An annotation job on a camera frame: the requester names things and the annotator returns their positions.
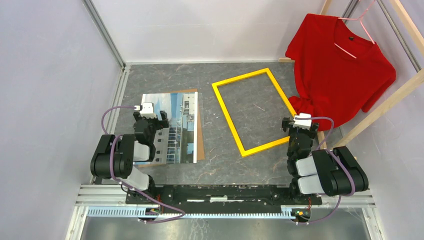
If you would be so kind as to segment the yellow wooden picture frame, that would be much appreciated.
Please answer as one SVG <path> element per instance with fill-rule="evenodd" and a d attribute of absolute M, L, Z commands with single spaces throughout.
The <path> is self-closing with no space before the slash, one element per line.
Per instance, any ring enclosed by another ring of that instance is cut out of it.
<path fill-rule="evenodd" d="M 232 84 L 232 83 L 235 83 L 235 82 L 238 82 L 238 81 L 241 81 L 241 80 L 245 80 L 245 79 L 248 79 L 248 78 L 253 78 L 253 77 L 256 77 L 256 76 L 259 76 L 259 75 L 262 75 L 262 74 L 266 74 L 268 76 L 269 80 L 271 81 L 274 88 L 278 92 L 280 98 L 282 99 L 284 105 L 288 109 L 290 115 L 292 117 L 297 115 L 297 113 L 294 110 L 293 106 L 291 105 L 288 97 L 285 95 L 283 89 L 280 87 L 276 78 L 274 77 L 274 75 L 272 74 L 272 72 L 269 68 L 263 68 L 263 69 L 260 69 L 260 70 L 252 71 L 252 72 L 245 73 L 245 74 L 242 74 L 242 75 L 238 75 L 238 76 L 235 76 L 235 77 L 231 77 L 231 78 L 228 78 L 228 79 L 213 82 L 211 84 L 213 92 L 215 93 L 217 101 L 218 101 L 218 103 L 221 107 L 223 115 L 224 115 L 226 122 L 229 126 L 230 132 L 231 132 L 231 134 L 234 138 L 234 141 L 236 143 L 236 146 L 237 146 L 237 148 L 238 148 L 238 150 L 239 150 L 239 152 L 240 152 L 240 154 L 243 158 L 257 154 L 259 152 L 269 150 L 271 148 L 274 148 L 274 147 L 277 147 L 277 146 L 280 146 L 280 145 L 283 145 L 283 144 L 287 144 L 290 140 L 289 136 L 285 136 L 283 138 L 280 138 L 280 139 L 277 139 L 277 140 L 274 140 L 274 141 L 271 141 L 271 142 L 268 142 L 268 143 L 265 143 L 265 144 L 262 144 L 262 145 L 259 145 L 259 146 L 256 146 L 256 147 L 253 147 L 251 149 L 245 149 L 244 146 L 243 146 L 243 143 L 241 141 L 241 138 L 240 138 L 240 136 L 239 136 L 239 134 L 236 130 L 236 126 L 234 125 L 232 118 L 230 116 L 230 113 L 229 113 L 229 111 L 228 111 L 228 109 L 225 105 L 224 99 L 222 98 L 222 95 L 219 91 L 219 87 L 221 87 L 221 86 Z"/>

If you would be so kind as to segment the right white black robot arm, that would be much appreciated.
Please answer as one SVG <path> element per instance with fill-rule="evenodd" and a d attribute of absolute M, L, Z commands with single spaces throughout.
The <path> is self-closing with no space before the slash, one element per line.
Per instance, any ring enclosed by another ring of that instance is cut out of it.
<path fill-rule="evenodd" d="M 292 175 L 289 199 L 302 204 L 310 195 L 352 196 L 369 188 L 369 180 L 346 146 L 332 150 L 313 150 L 319 124 L 308 114 L 283 118 L 281 127 L 288 132 L 287 170 Z"/>

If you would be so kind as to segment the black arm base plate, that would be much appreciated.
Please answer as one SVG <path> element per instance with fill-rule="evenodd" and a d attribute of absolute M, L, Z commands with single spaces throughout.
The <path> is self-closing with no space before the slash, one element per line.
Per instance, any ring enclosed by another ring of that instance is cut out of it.
<path fill-rule="evenodd" d="M 320 206 L 321 197 L 295 193 L 287 185 L 156 185 L 146 190 L 155 200 L 171 206 L 164 214 L 178 209 L 189 214 L 271 214 L 281 206 L 303 208 Z"/>

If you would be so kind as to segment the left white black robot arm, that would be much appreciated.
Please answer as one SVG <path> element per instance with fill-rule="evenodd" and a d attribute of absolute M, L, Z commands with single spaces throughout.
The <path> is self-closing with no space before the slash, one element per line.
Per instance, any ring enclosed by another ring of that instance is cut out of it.
<path fill-rule="evenodd" d="M 159 113 L 161 119 L 157 116 L 148 118 L 136 111 L 133 113 L 134 133 L 123 134 L 121 137 L 103 134 L 90 162 L 93 176 L 116 180 L 121 186 L 128 188 L 131 196 L 135 196 L 138 189 L 137 196 L 145 204 L 156 200 L 156 186 L 153 178 L 137 169 L 134 163 L 136 160 L 155 160 L 157 149 L 154 141 L 157 131 L 169 127 L 166 111 L 161 110 Z"/>

